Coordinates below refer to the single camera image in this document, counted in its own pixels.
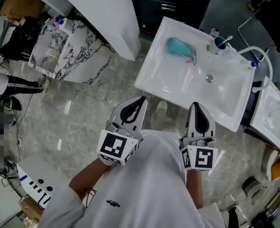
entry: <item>marble cabinet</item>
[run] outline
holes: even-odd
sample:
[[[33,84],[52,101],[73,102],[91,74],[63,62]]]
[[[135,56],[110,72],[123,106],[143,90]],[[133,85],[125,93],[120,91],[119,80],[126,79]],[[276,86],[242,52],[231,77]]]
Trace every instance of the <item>marble cabinet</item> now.
[[[112,52],[81,21],[69,22],[73,29],[66,34],[46,21],[28,66],[54,79],[98,85]]]

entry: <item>teal cloth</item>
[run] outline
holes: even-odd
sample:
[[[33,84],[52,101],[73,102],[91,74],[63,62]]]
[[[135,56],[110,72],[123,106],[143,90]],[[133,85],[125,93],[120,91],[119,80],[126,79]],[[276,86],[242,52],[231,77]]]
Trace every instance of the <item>teal cloth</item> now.
[[[177,37],[169,38],[167,40],[167,49],[171,54],[176,54],[182,57],[190,57],[192,51],[184,41]]]

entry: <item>soap bottle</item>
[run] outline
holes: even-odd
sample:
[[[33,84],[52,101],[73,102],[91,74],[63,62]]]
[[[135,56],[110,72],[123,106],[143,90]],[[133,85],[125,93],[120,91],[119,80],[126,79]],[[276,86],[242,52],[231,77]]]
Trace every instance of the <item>soap bottle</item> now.
[[[58,16],[55,21],[59,23],[59,30],[64,31],[67,35],[72,34],[73,24],[67,18]]]

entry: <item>black logo on shirt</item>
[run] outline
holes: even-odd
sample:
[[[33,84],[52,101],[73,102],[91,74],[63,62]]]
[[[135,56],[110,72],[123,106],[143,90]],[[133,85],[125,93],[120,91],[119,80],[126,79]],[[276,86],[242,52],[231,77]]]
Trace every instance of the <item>black logo on shirt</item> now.
[[[118,203],[116,203],[116,202],[113,202],[112,200],[107,200],[106,201],[107,203],[109,203],[111,206],[113,206],[113,207],[120,207],[121,205],[119,205]]]

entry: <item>white box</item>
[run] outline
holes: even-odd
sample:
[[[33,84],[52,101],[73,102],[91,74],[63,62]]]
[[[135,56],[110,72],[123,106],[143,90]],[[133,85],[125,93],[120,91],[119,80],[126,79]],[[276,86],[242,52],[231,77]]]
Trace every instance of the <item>white box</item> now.
[[[18,162],[17,170],[23,189],[43,208],[57,188],[70,182],[37,155]]]
[[[102,130],[97,145],[97,153],[110,162],[125,165],[138,148],[139,141],[118,133]]]
[[[189,170],[208,171],[215,167],[218,149],[187,145],[181,149],[184,167]]]

